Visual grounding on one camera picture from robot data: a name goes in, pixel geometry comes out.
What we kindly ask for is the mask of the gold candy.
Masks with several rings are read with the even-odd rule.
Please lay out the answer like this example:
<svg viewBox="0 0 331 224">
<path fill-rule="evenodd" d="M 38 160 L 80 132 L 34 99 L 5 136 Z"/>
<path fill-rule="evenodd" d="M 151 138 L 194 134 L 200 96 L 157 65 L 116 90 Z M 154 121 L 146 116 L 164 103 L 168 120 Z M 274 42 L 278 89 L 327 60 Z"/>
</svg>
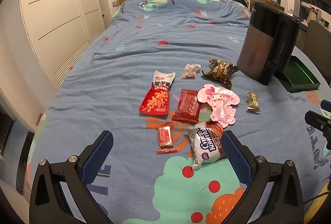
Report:
<svg viewBox="0 0 331 224">
<path fill-rule="evenodd" d="M 259 95 L 257 93 L 248 91 L 246 96 L 247 96 L 247 102 L 248 102 L 248 104 L 247 104 L 248 111 L 253 112 L 253 113 L 259 112 L 260 111 L 259 103 L 258 103 Z"/>
</svg>

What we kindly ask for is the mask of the pink cartoon shaped packet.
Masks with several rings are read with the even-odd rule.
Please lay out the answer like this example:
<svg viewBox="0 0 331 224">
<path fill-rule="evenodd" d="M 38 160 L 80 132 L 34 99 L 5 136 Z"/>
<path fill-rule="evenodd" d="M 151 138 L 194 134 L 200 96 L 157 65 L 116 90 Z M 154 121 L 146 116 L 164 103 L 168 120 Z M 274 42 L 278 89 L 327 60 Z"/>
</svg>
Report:
<svg viewBox="0 0 331 224">
<path fill-rule="evenodd" d="M 222 128 L 234 125 L 236 122 L 236 109 L 234 106 L 240 103 L 240 98 L 233 91 L 212 84 L 205 84 L 197 94 L 198 102 L 207 103 L 212 112 L 211 121 L 217 121 Z"/>
</svg>

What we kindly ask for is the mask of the white brown cookie packet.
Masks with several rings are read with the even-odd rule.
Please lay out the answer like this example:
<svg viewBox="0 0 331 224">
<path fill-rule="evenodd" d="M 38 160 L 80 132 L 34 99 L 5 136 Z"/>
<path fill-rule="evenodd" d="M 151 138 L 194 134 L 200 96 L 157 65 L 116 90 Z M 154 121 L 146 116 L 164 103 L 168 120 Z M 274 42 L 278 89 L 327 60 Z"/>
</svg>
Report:
<svg viewBox="0 0 331 224">
<path fill-rule="evenodd" d="M 185 132 L 191 141 L 194 154 L 192 170 L 198 170 L 203 163 L 213 163 L 224 155 L 221 138 L 223 127 L 217 121 L 206 121 L 186 126 Z"/>
</svg>

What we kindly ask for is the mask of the brown nutritious snack bag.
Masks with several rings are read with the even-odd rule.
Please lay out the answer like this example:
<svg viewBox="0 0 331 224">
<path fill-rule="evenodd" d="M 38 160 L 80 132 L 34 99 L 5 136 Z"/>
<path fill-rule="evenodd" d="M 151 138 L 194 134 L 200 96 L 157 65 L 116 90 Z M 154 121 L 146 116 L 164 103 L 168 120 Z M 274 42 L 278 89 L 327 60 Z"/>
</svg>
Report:
<svg viewBox="0 0 331 224">
<path fill-rule="evenodd" d="M 209 58 L 209 64 L 210 71 L 207 73 L 202 71 L 203 76 L 212 81 L 219 82 L 230 90 L 232 88 L 231 75 L 239 71 L 238 66 L 215 58 Z"/>
</svg>

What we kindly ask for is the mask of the dark red snack packet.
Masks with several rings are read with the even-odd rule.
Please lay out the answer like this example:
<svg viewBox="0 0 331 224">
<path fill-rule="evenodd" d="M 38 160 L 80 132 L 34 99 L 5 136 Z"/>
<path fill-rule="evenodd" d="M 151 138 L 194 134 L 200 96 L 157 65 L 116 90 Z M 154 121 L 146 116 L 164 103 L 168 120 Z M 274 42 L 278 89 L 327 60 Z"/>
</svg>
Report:
<svg viewBox="0 0 331 224">
<path fill-rule="evenodd" d="M 172 115 L 172 120 L 197 124 L 199 122 L 200 108 L 201 104 L 198 101 L 198 91 L 182 89 L 178 106 Z"/>
</svg>

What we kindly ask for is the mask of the small red candy bar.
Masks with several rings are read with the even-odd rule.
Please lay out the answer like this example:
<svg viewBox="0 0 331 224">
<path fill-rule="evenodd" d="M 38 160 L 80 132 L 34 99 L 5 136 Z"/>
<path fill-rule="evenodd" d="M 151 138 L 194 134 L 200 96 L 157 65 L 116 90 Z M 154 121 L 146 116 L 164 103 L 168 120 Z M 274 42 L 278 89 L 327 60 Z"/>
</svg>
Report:
<svg viewBox="0 0 331 224">
<path fill-rule="evenodd" d="M 158 129 L 159 148 L 157 154 L 177 153 L 178 149 L 173 144 L 171 127 L 163 126 Z"/>
</svg>

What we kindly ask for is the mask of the red white konjac snack bag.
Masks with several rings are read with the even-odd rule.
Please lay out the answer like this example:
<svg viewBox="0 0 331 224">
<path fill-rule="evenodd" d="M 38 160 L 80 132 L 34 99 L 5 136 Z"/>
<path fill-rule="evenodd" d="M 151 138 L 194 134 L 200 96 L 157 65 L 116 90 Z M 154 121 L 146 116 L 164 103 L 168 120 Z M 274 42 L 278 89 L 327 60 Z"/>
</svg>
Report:
<svg viewBox="0 0 331 224">
<path fill-rule="evenodd" d="M 169 113 L 169 88 L 175 76 L 175 72 L 154 72 L 151 88 L 139 107 L 140 113 L 153 116 L 164 116 Z"/>
</svg>

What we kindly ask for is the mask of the green tray box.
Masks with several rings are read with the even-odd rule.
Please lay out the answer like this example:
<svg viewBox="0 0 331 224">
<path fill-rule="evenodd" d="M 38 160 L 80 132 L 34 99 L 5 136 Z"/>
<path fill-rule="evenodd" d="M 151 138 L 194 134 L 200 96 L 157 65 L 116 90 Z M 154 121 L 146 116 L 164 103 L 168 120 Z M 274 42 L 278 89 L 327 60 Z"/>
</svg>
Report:
<svg viewBox="0 0 331 224">
<path fill-rule="evenodd" d="M 276 71 L 275 77 L 280 81 L 287 92 L 302 92 L 318 90 L 319 80 L 299 58 L 291 55 L 282 72 Z"/>
</svg>

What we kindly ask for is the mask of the grey desk chair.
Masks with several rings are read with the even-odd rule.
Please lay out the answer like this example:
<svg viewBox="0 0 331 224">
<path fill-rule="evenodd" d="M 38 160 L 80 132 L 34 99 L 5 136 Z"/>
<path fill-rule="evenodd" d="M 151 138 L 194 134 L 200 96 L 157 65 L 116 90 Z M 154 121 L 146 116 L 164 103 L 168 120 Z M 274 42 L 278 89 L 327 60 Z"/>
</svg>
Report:
<svg viewBox="0 0 331 224">
<path fill-rule="evenodd" d="M 324 77 L 330 78 L 330 31 L 314 20 L 311 20 L 308 24 L 303 53 L 314 63 Z"/>
</svg>

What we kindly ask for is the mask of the black electric kettle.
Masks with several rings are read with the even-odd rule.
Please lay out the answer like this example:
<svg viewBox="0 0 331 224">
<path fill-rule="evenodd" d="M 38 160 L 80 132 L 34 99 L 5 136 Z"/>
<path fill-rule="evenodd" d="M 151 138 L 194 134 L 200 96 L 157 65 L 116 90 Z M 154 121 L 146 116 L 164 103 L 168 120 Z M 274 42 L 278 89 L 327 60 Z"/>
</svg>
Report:
<svg viewBox="0 0 331 224">
<path fill-rule="evenodd" d="M 292 55 L 300 22 L 269 4 L 257 1 L 237 60 L 239 70 L 268 85 L 276 71 L 282 72 Z"/>
</svg>

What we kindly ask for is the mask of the white study desk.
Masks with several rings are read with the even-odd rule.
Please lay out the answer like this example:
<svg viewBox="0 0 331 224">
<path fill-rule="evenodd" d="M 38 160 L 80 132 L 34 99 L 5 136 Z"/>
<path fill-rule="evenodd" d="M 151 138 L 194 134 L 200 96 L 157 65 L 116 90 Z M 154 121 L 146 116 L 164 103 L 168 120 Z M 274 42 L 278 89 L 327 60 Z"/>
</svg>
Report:
<svg viewBox="0 0 331 224">
<path fill-rule="evenodd" d="M 301 21 L 301 25 L 295 46 L 303 52 L 309 22 L 314 19 L 320 25 L 330 31 L 330 14 L 312 4 L 301 2 L 299 9 L 299 19 Z"/>
</svg>

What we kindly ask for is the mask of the white wardrobe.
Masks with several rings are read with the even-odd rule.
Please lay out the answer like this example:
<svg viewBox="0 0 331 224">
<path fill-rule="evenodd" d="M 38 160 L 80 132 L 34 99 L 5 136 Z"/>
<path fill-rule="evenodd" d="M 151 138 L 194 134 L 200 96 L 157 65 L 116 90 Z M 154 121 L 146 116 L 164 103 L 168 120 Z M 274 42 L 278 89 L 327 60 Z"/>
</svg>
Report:
<svg viewBox="0 0 331 224">
<path fill-rule="evenodd" d="M 1 98 L 10 114 L 35 130 L 104 29 L 99 0 L 1 0 Z"/>
</svg>

